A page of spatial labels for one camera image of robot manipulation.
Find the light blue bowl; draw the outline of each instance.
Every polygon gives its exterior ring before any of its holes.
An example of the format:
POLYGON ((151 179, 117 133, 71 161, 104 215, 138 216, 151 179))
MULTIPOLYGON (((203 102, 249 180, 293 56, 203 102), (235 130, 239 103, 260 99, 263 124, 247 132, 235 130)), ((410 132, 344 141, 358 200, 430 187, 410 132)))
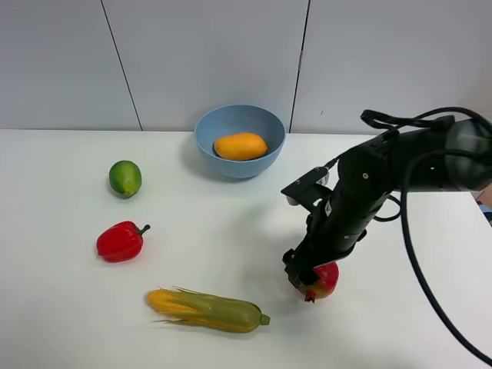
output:
POLYGON ((285 136, 285 127, 280 119, 269 111, 250 105, 228 105, 212 110, 194 129, 200 152, 210 168, 231 178, 254 177, 270 167, 280 154, 285 136), (215 154, 215 140, 240 132, 260 135, 267 143, 267 153, 247 161, 227 160, 215 154))

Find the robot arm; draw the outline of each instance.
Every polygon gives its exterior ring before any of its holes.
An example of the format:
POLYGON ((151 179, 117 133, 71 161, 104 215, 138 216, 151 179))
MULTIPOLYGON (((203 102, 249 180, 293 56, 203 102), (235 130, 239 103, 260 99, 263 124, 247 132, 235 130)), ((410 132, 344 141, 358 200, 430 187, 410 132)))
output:
MULTIPOLYGON (((361 118, 388 130, 282 190, 290 203, 299 203, 310 212, 304 240, 283 257, 289 281, 296 288, 316 282, 316 267, 345 258, 354 250, 391 192, 402 190, 405 171, 416 158, 443 149, 473 154, 492 151, 490 132, 477 119, 455 121, 449 115, 422 121, 375 111, 364 111, 361 118), (405 125, 419 129, 400 133, 398 129, 405 125), (332 191, 323 185, 337 160, 339 181, 332 191)), ((492 163, 472 158, 433 155, 414 165, 408 191, 479 190, 492 182, 492 163)))

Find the red pomegranate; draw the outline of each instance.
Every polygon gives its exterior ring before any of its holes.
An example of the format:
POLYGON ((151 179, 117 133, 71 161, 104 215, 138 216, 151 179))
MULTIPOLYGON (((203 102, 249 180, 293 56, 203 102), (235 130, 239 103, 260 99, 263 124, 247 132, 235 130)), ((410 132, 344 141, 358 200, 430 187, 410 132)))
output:
POLYGON ((326 298, 334 291, 338 281, 338 265, 336 262, 321 265, 314 269, 320 279, 311 286, 302 286, 299 291, 304 295, 304 301, 313 302, 318 298, 326 298))

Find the corn cob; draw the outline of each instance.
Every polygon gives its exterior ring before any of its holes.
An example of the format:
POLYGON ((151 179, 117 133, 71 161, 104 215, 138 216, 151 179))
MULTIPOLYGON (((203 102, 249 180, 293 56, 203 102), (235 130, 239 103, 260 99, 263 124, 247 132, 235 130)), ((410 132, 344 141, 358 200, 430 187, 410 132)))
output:
POLYGON ((176 288, 160 288, 147 295, 150 306, 174 320, 166 323, 202 326, 231 333, 248 333, 260 325, 269 325, 270 317, 251 302, 221 298, 213 294, 176 288))

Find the lime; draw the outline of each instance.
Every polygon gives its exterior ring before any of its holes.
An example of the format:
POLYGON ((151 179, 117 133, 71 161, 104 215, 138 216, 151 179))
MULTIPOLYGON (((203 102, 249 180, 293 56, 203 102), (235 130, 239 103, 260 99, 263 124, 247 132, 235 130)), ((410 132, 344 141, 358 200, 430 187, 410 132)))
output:
POLYGON ((109 184, 121 196, 130 198, 140 189, 140 169, 131 161, 119 161, 109 170, 109 184))

